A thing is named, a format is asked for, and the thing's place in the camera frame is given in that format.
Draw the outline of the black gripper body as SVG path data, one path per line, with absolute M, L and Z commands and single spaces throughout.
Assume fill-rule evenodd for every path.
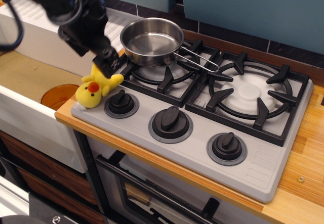
M 113 47 L 104 35 L 108 22 L 106 8 L 101 0 L 72 0 L 72 9 L 63 12 L 56 8 L 55 14 L 48 13 L 49 19 L 59 25 L 59 36 L 79 56 L 91 51 L 98 57 L 110 57 Z

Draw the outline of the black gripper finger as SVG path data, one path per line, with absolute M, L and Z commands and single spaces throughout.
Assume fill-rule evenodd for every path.
M 104 49 L 93 59 L 93 62 L 107 78 L 111 78 L 120 68 L 119 55 L 113 47 Z

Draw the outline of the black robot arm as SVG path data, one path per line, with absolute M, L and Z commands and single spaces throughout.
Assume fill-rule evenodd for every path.
M 119 56 L 104 34 L 108 16 L 103 0 L 32 1 L 44 8 L 47 18 L 59 27 L 59 37 L 77 54 L 94 53 L 94 64 L 107 78 L 116 73 Z

